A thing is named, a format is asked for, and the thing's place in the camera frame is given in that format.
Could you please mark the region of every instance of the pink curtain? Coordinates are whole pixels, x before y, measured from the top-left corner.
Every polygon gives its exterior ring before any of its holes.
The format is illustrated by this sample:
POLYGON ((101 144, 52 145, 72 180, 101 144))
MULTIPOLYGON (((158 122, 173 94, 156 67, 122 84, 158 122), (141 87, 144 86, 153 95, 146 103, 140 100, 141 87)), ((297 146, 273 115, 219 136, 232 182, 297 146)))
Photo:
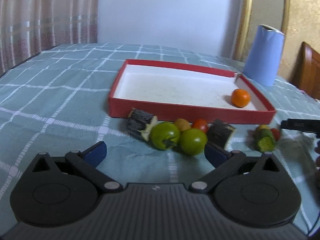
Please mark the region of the pink curtain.
POLYGON ((0 0, 0 76, 63 43, 97 42, 98 0, 0 0))

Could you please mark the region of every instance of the wooden chair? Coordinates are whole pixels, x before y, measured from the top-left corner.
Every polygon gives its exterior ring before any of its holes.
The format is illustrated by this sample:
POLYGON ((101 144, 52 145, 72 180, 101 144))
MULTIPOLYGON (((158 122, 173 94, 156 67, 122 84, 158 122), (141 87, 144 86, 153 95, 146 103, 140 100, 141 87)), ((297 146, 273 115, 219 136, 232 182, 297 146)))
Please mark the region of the wooden chair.
POLYGON ((300 90, 314 99, 320 99, 320 54, 311 46, 302 43, 302 64, 292 80, 300 90))

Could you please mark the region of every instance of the ridged gray plastic surface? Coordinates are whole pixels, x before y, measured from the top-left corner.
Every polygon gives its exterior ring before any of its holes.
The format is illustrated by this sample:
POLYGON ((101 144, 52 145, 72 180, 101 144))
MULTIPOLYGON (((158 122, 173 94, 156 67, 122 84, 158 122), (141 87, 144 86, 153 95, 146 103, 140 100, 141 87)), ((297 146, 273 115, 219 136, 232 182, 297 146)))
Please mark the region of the ridged gray plastic surface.
POLYGON ((58 228, 19 223, 5 240, 303 240, 292 224, 249 228, 224 217, 209 196, 183 184, 129 184, 103 195, 85 218, 58 228))

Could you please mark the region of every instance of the checkered tablecloth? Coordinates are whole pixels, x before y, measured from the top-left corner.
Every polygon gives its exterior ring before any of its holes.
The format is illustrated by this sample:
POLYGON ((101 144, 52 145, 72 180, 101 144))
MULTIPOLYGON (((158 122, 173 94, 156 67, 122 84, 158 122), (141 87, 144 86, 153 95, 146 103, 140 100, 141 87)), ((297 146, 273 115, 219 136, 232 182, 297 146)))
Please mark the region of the checkered tablecloth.
MULTIPOLYGON (((10 192, 40 151, 62 156, 103 140, 108 155, 98 169, 122 184, 188 185, 213 169, 203 154, 190 158, 152 149, 125 133, 124 120, 108 116, 109 88, 127 58, 233 71, 243 68, 240 62, 175 48, 107 43, 61 45, 8 71, 0 78, 0 235, 16 223, 10 192)), ((288 118, 320 118, 319 104, 283 78, 277 77, 273 87, 253 84, 277 109, 271 127, 288 118)), ((256 126, 235 126, 228 150, 260 156, 252 147, 256 126)), ((301 192, 303 201, 295 224, 304 232, 319 212, 320 197, 313 177, 316 142, 313 134, 285 130, 274 151, 301 192)))

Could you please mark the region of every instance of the gold trim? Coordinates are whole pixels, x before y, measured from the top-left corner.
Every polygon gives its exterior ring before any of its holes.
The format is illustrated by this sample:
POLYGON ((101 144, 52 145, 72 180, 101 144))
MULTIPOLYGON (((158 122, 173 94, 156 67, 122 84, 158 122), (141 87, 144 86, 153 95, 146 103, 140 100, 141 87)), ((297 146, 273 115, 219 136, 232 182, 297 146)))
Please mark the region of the gold trim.
POLYGON ((248 35, 253 0, 243 0, 240 24, 236 39, 233 59, 240 61, 244 51, 245 41, 248 35))
POLYGON ((286 35, 289 23, 290 0, 284 0, 281 31, 286 35))

